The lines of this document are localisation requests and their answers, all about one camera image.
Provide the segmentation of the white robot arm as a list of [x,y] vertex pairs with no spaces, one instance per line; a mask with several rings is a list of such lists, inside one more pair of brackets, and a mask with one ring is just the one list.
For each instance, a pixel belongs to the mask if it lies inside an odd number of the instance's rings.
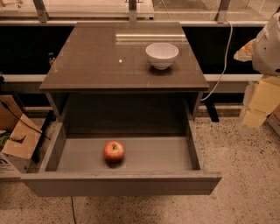
[[247,85],[239,118],[239,131],[251,134],[280,104],[280,12],[234,54],[234,59],[251,60],[253,69],[262,74],[259,81]]

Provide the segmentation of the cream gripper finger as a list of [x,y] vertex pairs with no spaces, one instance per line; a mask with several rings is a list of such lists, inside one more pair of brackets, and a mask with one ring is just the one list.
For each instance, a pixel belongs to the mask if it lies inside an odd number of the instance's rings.
[[280,78],[267,76],[250,82],[245,90],[239,116],[239,131],[251,134],[257,131],[280,104]]
[[256,40],[254,38],[251,39],[247,44],[245,44],[234,54],[234,59],[241,62],[251,61],[253,57],[255,42]]

